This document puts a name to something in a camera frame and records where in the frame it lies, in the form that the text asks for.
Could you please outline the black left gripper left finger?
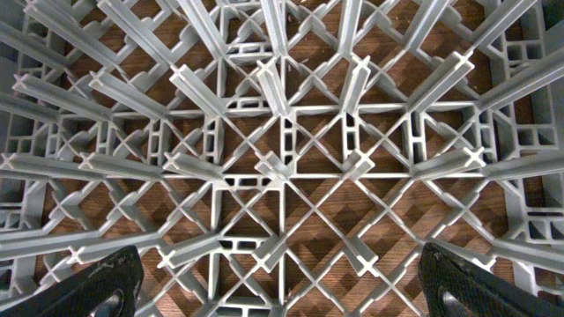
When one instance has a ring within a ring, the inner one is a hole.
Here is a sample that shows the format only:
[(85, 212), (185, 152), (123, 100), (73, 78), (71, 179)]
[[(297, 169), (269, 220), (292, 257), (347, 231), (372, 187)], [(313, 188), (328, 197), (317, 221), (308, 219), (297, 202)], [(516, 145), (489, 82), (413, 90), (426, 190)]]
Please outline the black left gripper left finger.
[(2, 316), (132, 316), (144, 270), (137, 248), (122, 247), (1, 312)]

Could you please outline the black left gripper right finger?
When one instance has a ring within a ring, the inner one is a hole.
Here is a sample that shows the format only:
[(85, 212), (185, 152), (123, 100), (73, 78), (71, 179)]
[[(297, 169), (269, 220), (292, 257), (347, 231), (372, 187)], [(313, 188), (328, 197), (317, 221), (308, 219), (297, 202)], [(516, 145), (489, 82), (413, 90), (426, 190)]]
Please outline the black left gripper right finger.
[(562, 316), (539, 299), (447, 248), (427, 243), (418, 266), (431, 316)]

